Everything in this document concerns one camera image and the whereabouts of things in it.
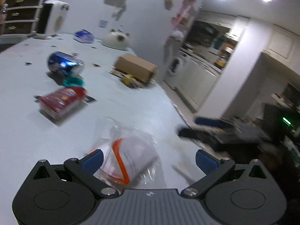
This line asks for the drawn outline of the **clear plastic bag orange stripe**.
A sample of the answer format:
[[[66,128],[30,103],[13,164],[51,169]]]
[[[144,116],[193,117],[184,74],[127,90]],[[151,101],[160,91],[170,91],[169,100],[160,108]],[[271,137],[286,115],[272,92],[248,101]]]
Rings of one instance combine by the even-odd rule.
[[[103,152],[104,160],[95,176],[119,185],[154,181],[160,164],[153,136],[113,118],[100,117],[95,128],[93,149]]]

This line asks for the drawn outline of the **teal plastic lid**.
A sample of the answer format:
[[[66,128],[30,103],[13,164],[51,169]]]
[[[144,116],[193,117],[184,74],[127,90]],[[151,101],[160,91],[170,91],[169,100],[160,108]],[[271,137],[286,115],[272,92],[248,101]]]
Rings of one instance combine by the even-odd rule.
[[[67,76],[63,79],[63,86],[83,86],[84,80],[79,77]]]

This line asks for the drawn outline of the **white kitchen cabinets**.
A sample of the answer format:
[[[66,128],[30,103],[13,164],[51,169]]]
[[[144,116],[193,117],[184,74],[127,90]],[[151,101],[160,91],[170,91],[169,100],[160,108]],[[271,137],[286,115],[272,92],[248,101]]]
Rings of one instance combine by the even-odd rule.
[[[179,50],[186,56],[186,64],[175,88],[192,112],[197,112],[213,90],[222,70],[189,50]]]

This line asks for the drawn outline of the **red snack packet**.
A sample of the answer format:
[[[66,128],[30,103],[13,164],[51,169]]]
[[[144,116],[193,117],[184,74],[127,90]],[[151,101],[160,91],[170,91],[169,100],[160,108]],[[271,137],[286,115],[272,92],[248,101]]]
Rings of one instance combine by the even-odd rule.
[[[36,97],[40,111],[55,122],[62,121],[84,105],[87,91],[82,86],[66,86]]]

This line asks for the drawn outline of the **white washing machine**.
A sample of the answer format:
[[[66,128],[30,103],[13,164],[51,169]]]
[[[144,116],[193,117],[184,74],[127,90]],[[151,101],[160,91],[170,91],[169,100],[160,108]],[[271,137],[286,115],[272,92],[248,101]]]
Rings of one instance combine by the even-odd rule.
[[[173,90],[176,89],[181,80],[188,59],[189,56],[180,50],[166,72],[164,82]]]

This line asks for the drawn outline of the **brown cardboard box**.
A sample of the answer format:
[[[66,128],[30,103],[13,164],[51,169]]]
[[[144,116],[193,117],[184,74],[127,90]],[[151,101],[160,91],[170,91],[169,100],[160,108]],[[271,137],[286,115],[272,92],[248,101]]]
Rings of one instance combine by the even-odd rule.
[[[127,81],[130,87],[143,88],[149,85],[157,69],[157,65],[127,53],[117,58],[110,73]]]

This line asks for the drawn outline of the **crushed blue soda can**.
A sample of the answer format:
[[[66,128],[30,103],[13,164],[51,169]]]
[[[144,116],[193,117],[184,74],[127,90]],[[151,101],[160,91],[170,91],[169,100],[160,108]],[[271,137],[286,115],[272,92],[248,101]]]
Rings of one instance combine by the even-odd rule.
[[[69,54],[56,51],[49,55],[47,67],[53,73],[62,73],[65,76],[76,77],[84,70],[84,62]]]

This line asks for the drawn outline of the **blue white snack wrapper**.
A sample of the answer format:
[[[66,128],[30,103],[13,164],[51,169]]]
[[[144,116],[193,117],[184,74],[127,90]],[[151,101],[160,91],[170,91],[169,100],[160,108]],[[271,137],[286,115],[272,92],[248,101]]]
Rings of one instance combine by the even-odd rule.
[[[84,44],[91,44],[94,42],[94,35],[89,31],[82,29],[74,33],[73,39]]]

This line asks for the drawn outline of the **white cat figurine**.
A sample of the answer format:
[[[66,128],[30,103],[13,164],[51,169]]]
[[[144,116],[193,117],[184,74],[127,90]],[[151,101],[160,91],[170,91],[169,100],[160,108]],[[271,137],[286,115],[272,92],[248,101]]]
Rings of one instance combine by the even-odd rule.
[[[110,32],[102,38],[101,43],[109,48],[126,51],[130,46],[130,34],[123,32],[122,29],[111,29]]]

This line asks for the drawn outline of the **white space heater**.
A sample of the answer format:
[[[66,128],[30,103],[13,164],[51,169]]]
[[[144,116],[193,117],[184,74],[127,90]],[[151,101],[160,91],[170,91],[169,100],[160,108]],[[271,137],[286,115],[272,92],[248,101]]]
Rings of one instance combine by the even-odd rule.
[[[64,1],[46,0],[43,3],[34,38],[48,40],[59,34],[69,9],[69,4]]]

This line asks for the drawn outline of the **white drawer organizer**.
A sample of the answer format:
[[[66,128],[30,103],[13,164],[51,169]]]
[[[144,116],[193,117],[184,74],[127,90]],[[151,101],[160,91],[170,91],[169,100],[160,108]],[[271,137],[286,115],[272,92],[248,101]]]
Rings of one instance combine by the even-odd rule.
[[[34,34],[43,3],[46,0],[6,0],[6,18],[3,36],[30,36]]]

